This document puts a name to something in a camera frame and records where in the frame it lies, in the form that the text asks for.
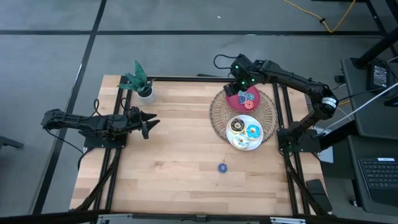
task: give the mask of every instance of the wooden tabletop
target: wooden tabletop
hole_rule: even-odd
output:
[[[113,112],[118,75],[105,75],[99,112]],[[221,140],[209,119],[209,106],[225,83],[154,82],[156,102],[131,104],[155,113],[161,122],[144,140],[139,131],[127,137],[114,190],[113,212],[194,213],[217,215],[291,215],[285,165],[277,152],[276,133],[254,151],[240,151]],[[272,85],[257,85],[274,101]],[[304,94],[288,89],[295,121],[307,113]],[[279,90],[284,110],[282,90]],[[319,161],[301,153],[305,180],[321,179]],[[87,154],[78,173],[71,208],[79,206],[100,176],[104,149]],[[219,163],[228,171],[220,174]],[[104,188],[104,208],[108,186]],[[302,203],[296,186],[299,210]]]

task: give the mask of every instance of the floor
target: floor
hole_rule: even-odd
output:
[[[327,18],[334,27],[348,2],[293,1]],[[397,22],[384,1],[371,1],[384,28]],[[226,76],[212,60],[216,54],[246,54],[250,59],[270,59],[283,69],[337,86],[340,60],[359,57],[379,37],[322,36],[325,28],[314,17],[282,0],[108,0],[98,27],[101,0],[1,0],[0,1],[0,135],[25,143],[22,150],[0,151],[0,217],[32,212],[39,184],[49,163],[53,137],[40,125],[43,114],[66,108],[76,76],[83,76],[73,112],[90,114],[102,76],[120,75],[140,61],[150,75]],[[310,35],[76,35],[79,30],[268,30],[315,31]],[[7,32],[2,30],[22,30]],[[30,30],[69,30],[39,35]],[[378,31],[365,3],[356,3],[340,31]],[[390,59],[387,50],[380,58]],[[228,65],[229,60],[220,60]],[[345,87],[335,91],[347,95]],[[341,108],[349,113],[350,105]],[[344,116],[335,117],[318,126]],[[77,146],[83,138],[73,130],[65,137]],[[45,201],[43,212],[69,208],[77,175],[79,153],[64,145]],[[365,213],[352,207],[350,182],[325,177],[333,213],[339,217],[398,223],[397,217]],[[172,221],[144,220],[135,222]]]

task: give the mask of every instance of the wicker tray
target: wicker tray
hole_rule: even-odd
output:
[[[233,110],[226,101],[225,91],[221,90],[210,105],[210,120],[216,134],[224,141],[228,142],[226,138],[226,125],[233,117],[245,114],[252,116],[258,120],[264,130],[264,139],[261,143],[268,140],[275,131],[277,122],[277,113],[275,104],[271,99],[262,91],[259,91],[261,96],[260,105],[252,112],[240,113]]]

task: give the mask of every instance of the black keyboard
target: black keyboard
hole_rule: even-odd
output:
[[[398,158],[358,159],[368,190],[398,190]]]

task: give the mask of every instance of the green plant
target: green plant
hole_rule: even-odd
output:
[[[144,69],[141,65],[135,61],[135,75],[131,75],[131,73],[126,73],[127,78],[129,79],[129,83],[120,84],[118,87],[124,90],[134,90],[138,93],[142,93],[148,89],[152,88],[152,81],[147,81],[147,75],[144,72]]]

